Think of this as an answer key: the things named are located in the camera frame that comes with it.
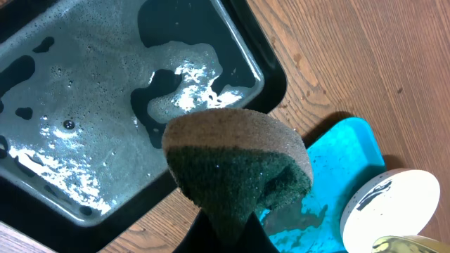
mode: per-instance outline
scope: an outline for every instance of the green scouring pad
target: green scouring pad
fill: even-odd
[[[277,209],[311,190],[301,136],[260,112],[213,109],[173,119],[162,138],[172,176],[234,245],[249,215]]]

